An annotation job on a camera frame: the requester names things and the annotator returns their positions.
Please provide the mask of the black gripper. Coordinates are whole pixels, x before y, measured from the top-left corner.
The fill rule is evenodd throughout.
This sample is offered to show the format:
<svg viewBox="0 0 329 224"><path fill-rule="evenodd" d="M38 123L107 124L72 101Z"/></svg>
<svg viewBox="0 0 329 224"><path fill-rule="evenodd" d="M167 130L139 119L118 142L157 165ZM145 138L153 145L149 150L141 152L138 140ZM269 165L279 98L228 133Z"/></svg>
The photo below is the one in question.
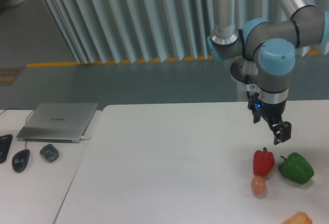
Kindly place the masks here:
<svg viewBox="0 0 329 224"><path fill-rule="evenodd" d="M282 120L286 100L276 104L263 102L259 99L258 92L248 95L248 109L252 112L253 123L256 124L263 118L273 133L273 144L278 145L291 138L291 123Z"/></svg>

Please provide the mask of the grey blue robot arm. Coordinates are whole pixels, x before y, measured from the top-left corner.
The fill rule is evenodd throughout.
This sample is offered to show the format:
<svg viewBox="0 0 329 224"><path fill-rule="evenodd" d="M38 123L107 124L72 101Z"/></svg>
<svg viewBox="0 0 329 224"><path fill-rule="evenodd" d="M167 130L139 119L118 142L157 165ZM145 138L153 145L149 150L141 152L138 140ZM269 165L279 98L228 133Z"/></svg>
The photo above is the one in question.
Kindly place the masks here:
<svg viewBox="0 0 329 224"><path fill-rule="evenodd" d="M213 0L214 26L207 38L215 60L236 58L231 75L246 86L253 122L265 120L274 144L291 138L282 119L298 48L328 42L328 12L313 0L279 0L287 20L264 18L235 24L235 0Z"/></svg>

